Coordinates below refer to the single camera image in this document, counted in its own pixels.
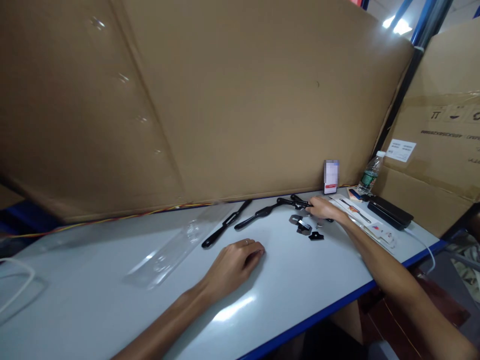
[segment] black case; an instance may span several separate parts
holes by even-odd
[[[368,208],[397,230],[405,229],[414,217],[380,196],[369,199]]]

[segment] white table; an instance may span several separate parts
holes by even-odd
[[[346,195],[345,189],[339,192]],[[307,200],[318,194],[300,196]],[[240,221],[275,199],[253,201]],[[358,207],[372,214],[367,204]],[[183,334],[168,359],[237,359],[245,354],[249,359],[258,358],[374,285],[354,245],[336,222],[319,230],[325,240],[310,241],[296,233],[289,218],[299,212],[287,205],[242,231],[231,226],[211,249],[205,250],[199,243],[153,290],[123,281],[139,261],[201,211],[185,209],[78,227],[45,236],[19,253],[16,258],[32,266],[36,277],[0,314],[1,357],[108,359],[198,282],[224,246],[244,238],[265,246],[258,268],[247,283]],[[442,243],[415,223],[409,229],[428,246],[435,244],[432,249]],[[395,257],[400,262],[425,255],[417,240],[394,231],[398,237]],[[0,266],[0,304],[25,281],[25,274],[15,265]]]

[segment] blue table edge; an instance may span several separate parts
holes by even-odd
[[[430,250],[432,253],[438,252],[445,248],[449,243],[444,240],[439,240],[438,242],[434,243],[430,246]],[[422,260],[423,258],[429,256],[430,253],[427,249],[419,252],[418,254],[412,256],[408,260],[404,261],[402,264],[406,268],[415,264],[416,262]],[[350,304],[351,302],[357,300],[363,294],[369,292],[374,287],[377,286],[375,280],[372,280],[365,285],[359,287],[357,290],[352,291],[348,295],[342,297],[340,300],[337,300],[333,304],[327,306],[326,308],[320,310],[319,312],[313,314],[309,318],[299,322],[297,325],[289,328],[288,330],[282,332],[280,335],[277,335],[273,339],[265,342],[264,344],[260,345],[259,347],[253,349],[252,351],[248,352],[247,354],[240,357],[238,360],[256,360],[264,357],[271,351],[278,348],[280,345],[288,342],[289,340],[295,338],[296,336],[304,333],[306,330],[311,328],[313,325],[318,323],[319,321],[325,319],[326,317],[330,316],[333,313],[336,313],[338,310],[343,308],[344,306]]]

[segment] cardboard box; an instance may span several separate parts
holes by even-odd
[[[346,0],[2,15],[0,175],[67,223],[355,184],[413,54]]]
[[[475,19],[432,38],[374,188],[437,237],[480,201],[479,37]]]
[[[16,192],[0,185],[0,210],[6,209],[23,201],[23,197]]]

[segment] yellow wire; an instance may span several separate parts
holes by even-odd
[[[35,237],[40,237],[40,236],[47,235],[47,234],[60,233],[62,231],[69,230],[69,229],[72,229],[72,228],[76,228],[76,227],[79,227],[79,226],[82,226],[82,225],[101,224],[101,223],[106,223],[106,222],[109,222],[109,221],[125,220],[125,219],[130,219],[130,218],[137,218],[137,217],[142,217],[142,216],[146,216],[146,215],[156,214],[156,213],[162,213],[162,212],[166,212],[166,211],[173,210],[173,209],[182,209],[182,208],[191,208],[191,207],[199,207],[199,206],[209,206],[209,205],[212,205],[212,203],[201,203],[201,204],[196,203],[196,204],[176,205],[176,206],[171,206],[171,207],[164,208],[164,209],[154,210],[154,211],[151,211],[151,212],[148,212],[148,213],[145,213],[145,214],[135,214],[135,215],[129,215],[129,216],[123,216],[123,217],[111,217],[111,218],[103,219],[103,220],[80,222],[78,224],[69,225],[69,226],[65,226],[65,227],[60,227],[60,228],[58,228],[54,231],[46,231],[46,232],[39,232],[39,233],[32,233],[32,234],[25,234],[25,235],[10,235],[10,236],[8,236],[8,238],[9,239],[35,238]]]
[[[409,337],[407,336],[407,334],[405,333],[405,331],[402,329],[402,327],[400,326],[400,324],[397,322],[397,319],[395,319],[395,316],[392,314],[392,312],[390,311],[390,308],[389,306],[387,305],[387,302],[385,301],[385,299],[383,299],[383,302],[385,303],[385,306],[386,308],[388,309],[388,312],[390,313],[391,317],[393,318],[393,321],[396,322],[396,324],[398,325],[398,327],[400,328],[401,332],[403,333],[403,335],[405,335],[406,339],[408,340],[408,342],[410,343],[411,347],[416,351],[416,353],[418,354],[418,356],[420,357],[420,359],[422,358],[422,355],[420,355],[419,351],[417,350],[417,348],[412,344],[412,342],[410,341]]]

